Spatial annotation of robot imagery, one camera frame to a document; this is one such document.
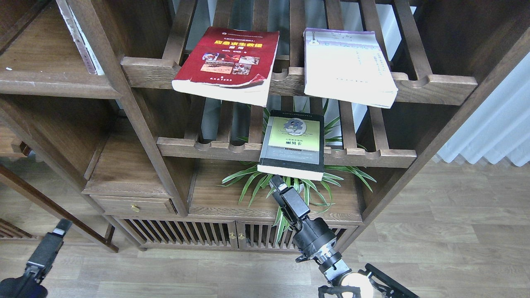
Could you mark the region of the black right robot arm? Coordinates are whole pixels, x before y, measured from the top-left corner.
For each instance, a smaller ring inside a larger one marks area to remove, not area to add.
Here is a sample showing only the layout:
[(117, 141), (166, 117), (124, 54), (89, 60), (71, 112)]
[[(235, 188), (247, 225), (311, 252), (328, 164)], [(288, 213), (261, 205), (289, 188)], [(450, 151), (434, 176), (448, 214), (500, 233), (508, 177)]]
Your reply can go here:
[(373, 298), (377, 292), (383, 298), (416, 298), (415, 293), (390, 278), (371, 264), (365, 270), (353, 272), (342, 260), (342, 254), (335, 250), (336, 235), (324, 219), (310, 219), (310, 208), (299, 193), (288, 187), (283, 179), (274, 175), (270, 181), (273, 196), (294, 230), (293, 242), (301, 252), (296, 262), (314, 260), (328, 280), (329, 286), (318, 288), (318, 296), (337, 298)]

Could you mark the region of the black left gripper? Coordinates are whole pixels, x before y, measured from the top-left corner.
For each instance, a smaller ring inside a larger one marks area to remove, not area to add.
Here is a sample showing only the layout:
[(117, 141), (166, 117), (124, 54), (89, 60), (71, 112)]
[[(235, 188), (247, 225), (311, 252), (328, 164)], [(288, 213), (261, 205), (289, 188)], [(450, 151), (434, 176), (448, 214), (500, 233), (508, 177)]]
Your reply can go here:
[(47, 233), (26, 263), (24, 274), (17, 278), (1, 281), (0, 296), (2, 298), (45, 298), (47, 289), (41, 282), (49, 273), (58, 251), (63, 245), (72, 221), (61, 219), (54, 228), (54, 233)]

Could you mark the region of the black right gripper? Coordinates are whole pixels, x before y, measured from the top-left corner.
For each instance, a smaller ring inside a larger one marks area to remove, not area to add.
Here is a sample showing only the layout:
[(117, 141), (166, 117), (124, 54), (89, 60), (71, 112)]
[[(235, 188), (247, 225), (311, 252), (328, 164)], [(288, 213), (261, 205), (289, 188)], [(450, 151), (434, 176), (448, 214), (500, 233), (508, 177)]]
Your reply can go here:
[(281, 176), (273, 175), (269, 181), (272, 195), (294, 229), (293, 242), (301, 252), (295, 262), (315, 260), (320, 269), (344, 269), (341, 253), (335, 251), (336, 236), (322, 218), (310, 219), (310, 208), (299, 193), (288, 191)]

